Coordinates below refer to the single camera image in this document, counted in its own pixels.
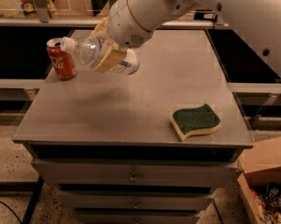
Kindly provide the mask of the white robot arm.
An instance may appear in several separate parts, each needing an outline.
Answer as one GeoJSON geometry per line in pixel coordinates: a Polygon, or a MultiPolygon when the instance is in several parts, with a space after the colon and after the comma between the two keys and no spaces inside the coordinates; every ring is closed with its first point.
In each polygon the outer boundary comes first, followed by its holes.
{"type": "Polygon", "coordinates": [[[107,71],[126,49],[141,47],[197,4],[218,14],[281,77],[281,0],[118,0],[92,32],[111,48],[95,69],[107,71]]]}

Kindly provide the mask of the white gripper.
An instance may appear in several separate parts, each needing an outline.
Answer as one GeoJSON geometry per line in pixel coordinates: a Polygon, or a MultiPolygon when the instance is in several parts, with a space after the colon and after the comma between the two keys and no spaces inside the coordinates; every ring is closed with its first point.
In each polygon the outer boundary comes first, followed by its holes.
{"type": "MultiPolygon", "coordinates": [[[[133,18],[128,0],[118,0],[109,10],[108,18],[102,18],[91,32],[91,36],[108,40],[129,48],[140,48],[153,33],[142,28],[133,18]]],[[[99,59],[91,69],[104,73],[125,59],[127,49],[121,46],[104,44],[99,59]]]]}

